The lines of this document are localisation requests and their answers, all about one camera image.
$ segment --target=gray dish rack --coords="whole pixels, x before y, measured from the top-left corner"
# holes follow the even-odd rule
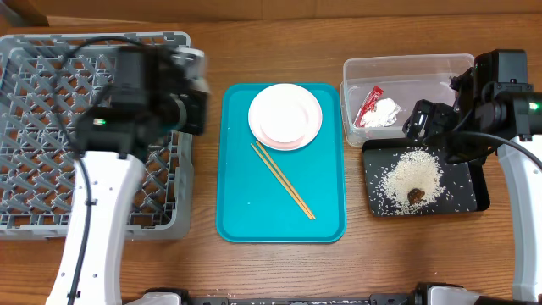
[[[0,38],[0,240],[67,234],[74,159],[51,112],[50,80],[68,50],[104,35]],[[172,48],[191,46],[183,32],[107,35]],[[58,103],[72,136],[79,115],[114,81],[114,50],[123,44],[86,47],[63,68]],[[190,229],[192,136],[172,132],[167,141],[167,146],[149,147],[147,172],[126,220],[127,239],[178,239]]]

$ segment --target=wooden table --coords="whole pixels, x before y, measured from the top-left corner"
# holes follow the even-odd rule
[[[11,29],[10,33],[185,31],[207,53],[213,90],[207,133],[195,139],[191,231],[179,241],[127,241],[121,287],[133,299],[154,286],[194,296],[332,297],[410,291],[419,281],[464,285],[511,297],[512,218],[501,168],[485,165],[492,204],[484,213],[376,219],[368,211],[359,149],[345,141],[348,226],[331,245],[244,245],[215,229],[221,100],[240,82],[327,82],[338,87],[348,58],[528,52],[531,82],[542,88],[542,15],[315,19],[277,22]],[[1,241],[0,300],[43,303],[62,240]]]

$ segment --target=teal cutting board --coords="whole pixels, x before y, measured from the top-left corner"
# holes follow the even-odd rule
[[[232,242],[334,242],[346,230],[340,97],[328,84],[297,84],[320,103],[323,122],[304,148],[269,155],[316,216],[310,220],[251,148],[252,99],[273,84],[237,84],[224,94],[218,157],[217,230]]]

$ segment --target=white plate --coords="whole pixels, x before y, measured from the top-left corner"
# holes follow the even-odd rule
[[[286,119],[299,122],[285,122]],[[306,146],[316,137],[322,126],[322,108],[316,97],[301,86],[272,85],[260,91],[252,100],[248,124],[252,134],[263,145],[282,151],[294,150]]]

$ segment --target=chopstick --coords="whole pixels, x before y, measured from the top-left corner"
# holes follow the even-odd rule
[[[271,156],[269,156],[268,152],[263,148],[262,144],[260,144],[259,141],[256,142],[256,144],[262,149],[265,156],[268,158],[269,162],[273,164],[269,164],[268,160],[257,150],[257,148],[254,146],[254,144],[251,143],[251,147],[254,149],[254,151],[257,153],[257,155],[260,157],[260,159],[267,165],[268,169],[271,170],[271,173],[277,178],[277,180],[280,182],[280,184],[288,191],[290,196],[296,201],[297,205],[305,215],[310,219],[314,220],[316,217],[312,213],[311,209],[307,206],[307,204],[301,199],[301,196],[299,196],[299,193],[296,191],[294,186],[288,181],[286,176],[282,173],[279,166],[273,161]]]

